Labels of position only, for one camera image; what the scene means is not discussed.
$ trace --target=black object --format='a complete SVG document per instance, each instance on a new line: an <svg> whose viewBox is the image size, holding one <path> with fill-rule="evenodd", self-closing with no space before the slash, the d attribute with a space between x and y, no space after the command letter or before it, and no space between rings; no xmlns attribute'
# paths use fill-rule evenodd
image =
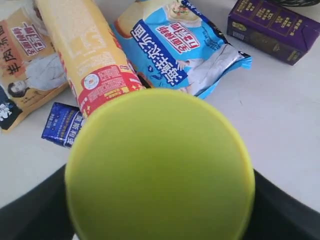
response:
<svg viewBox="0 0 320 240"><path fill-rule="evenodd" d="M34 190L0 209L0 240L72 239L64 171L62 167ZM320 240L319 213L258 172L255 181L256 198L244 240Z"/></svg>
<svg viewBox="0 0 320 240"><path fill-rule="evenodd" d="M320 0L273 0L274 2L286 7L308 7L317 5Z"/></svg>

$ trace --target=purple carton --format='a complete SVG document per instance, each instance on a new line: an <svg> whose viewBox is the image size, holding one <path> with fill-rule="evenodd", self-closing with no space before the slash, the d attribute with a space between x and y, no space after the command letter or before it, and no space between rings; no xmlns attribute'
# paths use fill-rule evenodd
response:
<svg viewBox="0 0 320 240"><path fill-rule="evenodd" d="M294 65L319 37L320 23L271 1L238 0L227 34Z"/></svg>

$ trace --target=plastic wrapper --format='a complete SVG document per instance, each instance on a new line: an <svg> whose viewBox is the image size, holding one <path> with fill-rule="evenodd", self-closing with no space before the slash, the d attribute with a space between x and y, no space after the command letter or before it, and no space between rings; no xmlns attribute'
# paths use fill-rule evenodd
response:
<svg viewBox="0 0 320 240"><path fill-rule="evenodd" d="M37 0L85 118L108 101L143 89L92 0Z"/></svg>
<svg viewBox="0 0 320 240"><path fill-rule="evenodd" d="M0 129L11 130L67 86L34 2L0 3Z"/></svg>
<svg viewBox="0 0 320 240"><path fill-rule="evenodd" d="M227 72L252 58L187 0L134 2L112 26L139 77L151 87L205 98Z"/></svg>
<svg viewBox="0 0 320 240"><path fill-rule="evenodd" d="M76 106L55 102L42 133L42 138L71 148L85 120Z"/></svg>

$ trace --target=barcode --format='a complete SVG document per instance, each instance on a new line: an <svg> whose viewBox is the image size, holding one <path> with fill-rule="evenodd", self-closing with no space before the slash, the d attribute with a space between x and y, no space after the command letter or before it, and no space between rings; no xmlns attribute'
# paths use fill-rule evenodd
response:
<svg viewBox="0 0 320 240"><path fill-rule="evenodd" d="M233 31L233 34L232 36L234 36L235 38L237 39L241 39L241 40L244 40L245 39L245 35L241 34L241 33L238 33L236 31Z"/></svg>

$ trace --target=blue and white package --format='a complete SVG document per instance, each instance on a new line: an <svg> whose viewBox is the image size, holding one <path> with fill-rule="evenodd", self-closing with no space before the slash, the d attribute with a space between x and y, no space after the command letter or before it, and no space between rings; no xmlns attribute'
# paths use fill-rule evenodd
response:
<svg viewBox="0 0 320 240"><path fill-rule="evenodd" d="M84 122L78 107L55 102L43 130L42 138L71 148Z"/></svg>
<svg viewBox="0 0 320 240"><path fill-rule="evenodd" d="M252 58L228 43L188 0L139 0L112 25L142 81L204 99Z"/></svg>

